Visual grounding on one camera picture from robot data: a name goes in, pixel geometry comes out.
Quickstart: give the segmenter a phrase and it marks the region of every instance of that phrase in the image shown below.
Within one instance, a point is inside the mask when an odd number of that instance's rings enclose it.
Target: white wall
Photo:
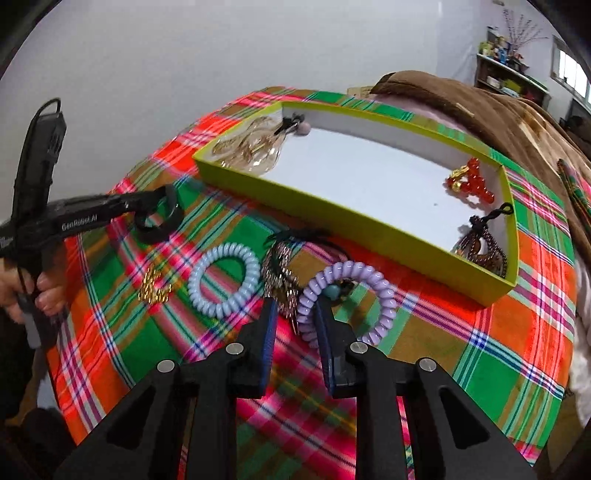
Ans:
[[[195,118],[265,86],[344,92],[409,69],[471,84],[489,7],[63,0],[0,80],[0,219],[9,216],[28,123],[47,99],[62,98],[68,124],[52,198],[104,192]]]

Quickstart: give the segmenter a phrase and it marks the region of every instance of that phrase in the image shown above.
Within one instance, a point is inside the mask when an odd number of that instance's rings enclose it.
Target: cardboard tray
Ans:
[[[209,162],[213,146],[244,131],[253,119],[279,122],[293,113],[312,125],[306,137],[288,135],[277,165],[260,177]],[[480,159],[492,206],[450,192],[444,181],[471,157]],[[484,306],[517,282],[515,215],[489,222],[508,259],[503,279],[456,254],[472,215],[513,204],[505,169],[478,151],[437,131],[377,113],[319,103],[277,102],[246,118],[198,150],[206,183],[329,229],[367,249],[459,291]]]

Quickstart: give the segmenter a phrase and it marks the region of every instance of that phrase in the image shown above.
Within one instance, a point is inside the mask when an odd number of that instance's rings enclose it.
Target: human hand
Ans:
[[[27,293],[35,290],[35,282],[26,270],[22,271]],[[59,313],[66,305],[66,247],[60,244],[54,252],[52,267],[37,279],[41,294],[35,300],[37,308],[47,316]],[[17,323],[24,323],[22,310],[17,302],[17,293],[23,293],[16,265],[0,258],[0,306]]]

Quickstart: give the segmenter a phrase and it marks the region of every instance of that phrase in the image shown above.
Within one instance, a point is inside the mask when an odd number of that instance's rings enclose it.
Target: black cord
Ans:
[[[340,245],[328,240],[328,236],[330,232],[320,228],[301,228],[295,229],[290,228],[287,230],[282,230],[280,232],[272,233],[269,235],[265,242],[263,243],[264,246],[268,245],[270,242],[274,242],[273,246],[271,247],[271,267],[275,272],[275,275],[283,278],[287,283],[291,284],[293,288],[299,288],[297,284],[291,281],[289,278],[285,278],[281,266],[279,265],[278,255],[277,255],[277,248],[279,244],[300,244],[300,243],[312,243],[315,245],[319,245],[321,247],[325,247],[328,249],[332,249],[336,251],[338,254],[343,255],[347,260],[351,260],[351,256]]]
[[[18,264],[17,264],[17,272],[18,272],[18,278],[21,281],[21,288],[22,288],[23,295],[27,296],[27,299],[29,300],[29,302],[33,302],[32,295],[27,291],[27,285],[25,283],[25,277],[22,274],[22,268]]]
[[[489,220],[495,219],[501,215],[512,215],[514,211],[515,210],[513,208],[513,205],[511,205],[509,202],[505,202],[499,208],[493,210],[491,213],[485,215],[484,217],[479,217],[476,215],[472,216],[470,217],[472,230],[474,230],[476,233],[482,236]]]
[[[275,130],[274,135],[279,135],[281,132],[285,132],[289,130],[291,127],[303,121],[304,115],[297,115],[295,113],[291,118],[283,117],[283,122],[281,123],[281,126],[277,130]]]

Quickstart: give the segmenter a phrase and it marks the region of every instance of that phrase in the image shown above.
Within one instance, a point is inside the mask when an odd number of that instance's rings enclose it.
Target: red bead bracelet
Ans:
[[[495,194],[486,188],[486,181],[480,175],[480,161],[477,158],[471,158],[466,165],[452,171],[445,183],[456,193],[476,195],[489,204],[495,201]]]

